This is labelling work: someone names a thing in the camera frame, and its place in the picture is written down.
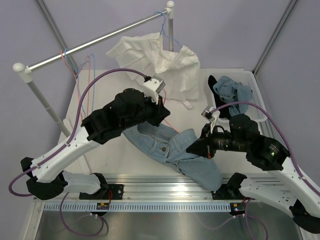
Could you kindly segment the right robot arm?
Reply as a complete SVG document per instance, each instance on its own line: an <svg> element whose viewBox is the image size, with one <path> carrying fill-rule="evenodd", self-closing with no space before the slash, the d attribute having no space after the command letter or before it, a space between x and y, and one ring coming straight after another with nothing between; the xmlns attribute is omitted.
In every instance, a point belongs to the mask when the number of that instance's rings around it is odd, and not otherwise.
<svg viewBox="0 0 320 240"><path fill-rule="evenodd" d="M213 191L218 199L259 200L290 216L305 231L320 232L320 197L314 192L314 183L307 184L307 176L300 176L290 152L276 139L260 134L258 124L247 115L240 114L229 120L230 130L218 131L206 124L200 138L187 148L188 153L207 159L216 151L246 154L253 166L276 177L286 188L282 192L265 187L241 173L234 173L226 184Z"/></svg>

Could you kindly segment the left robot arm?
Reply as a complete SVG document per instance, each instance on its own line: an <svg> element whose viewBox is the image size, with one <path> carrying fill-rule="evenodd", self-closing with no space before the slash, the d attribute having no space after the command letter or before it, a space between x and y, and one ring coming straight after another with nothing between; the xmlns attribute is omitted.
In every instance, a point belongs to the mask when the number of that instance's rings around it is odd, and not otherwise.
<svg viewBox="0 0 320 240"><path fill-rule="evenodd" d="M62 193L79 193L81 200L110 197L110 188L101 173L70 173L66 167L87 152L120 137L124 130L141 123L159 126L170 115L158 91L127 88L113 101L86 117L74 135L42 157L21 160L27 171L28 192L40 200L50 200Z"/></svg>

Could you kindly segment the black skirt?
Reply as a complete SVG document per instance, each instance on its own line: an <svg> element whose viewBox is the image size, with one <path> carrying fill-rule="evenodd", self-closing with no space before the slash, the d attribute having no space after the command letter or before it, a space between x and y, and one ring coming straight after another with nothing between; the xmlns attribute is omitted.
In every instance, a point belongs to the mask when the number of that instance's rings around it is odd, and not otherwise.
<svg viewBox="0 0 320 240"><path fill-rule="evenodd" d="M220 106L224 105L225 103L220 99L219 95L214 91L214 85L217 83L217 80L215 79L215 77L213 75L210 75L208 77L207 83L208 83L208 87L210 88L211 92L213 93L214 102L216 104L216 107L220 107ZM231 115L229 113L228 108L223 108L223 109L220 109L219 111L220 111L219 117L221 119L229 120L231 118Z"/></svg>

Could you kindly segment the blue denim jeans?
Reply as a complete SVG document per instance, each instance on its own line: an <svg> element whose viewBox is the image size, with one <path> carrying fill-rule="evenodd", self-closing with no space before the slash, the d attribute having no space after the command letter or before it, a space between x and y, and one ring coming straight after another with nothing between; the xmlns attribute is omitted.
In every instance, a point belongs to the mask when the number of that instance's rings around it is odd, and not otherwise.
<svg viewBox="0 0 320 240"><path fill-rule="evenodd" d="M178 132L164 124L144 122L126 129L123 135L154 161L190 177L206 190L213 192L221 187L223 177L215 161L187 152L198 139L192 128Z"/></svg>

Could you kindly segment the light blue denim shirt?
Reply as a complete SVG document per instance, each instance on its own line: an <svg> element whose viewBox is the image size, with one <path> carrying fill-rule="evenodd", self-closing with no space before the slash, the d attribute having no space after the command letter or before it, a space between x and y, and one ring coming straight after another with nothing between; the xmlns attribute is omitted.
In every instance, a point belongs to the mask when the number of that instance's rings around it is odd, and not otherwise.
<svg viewBox="0 0 320 240"><path fill-rule="evenodd" d="M221 76L213 85L213 91L224 104L234 102L250 102L253 98L252 90L249 86L243 85L241 82L232 80L228 76ZM245 114L249 109L247 104L234 104L228 107L231 117Z"/></svg>

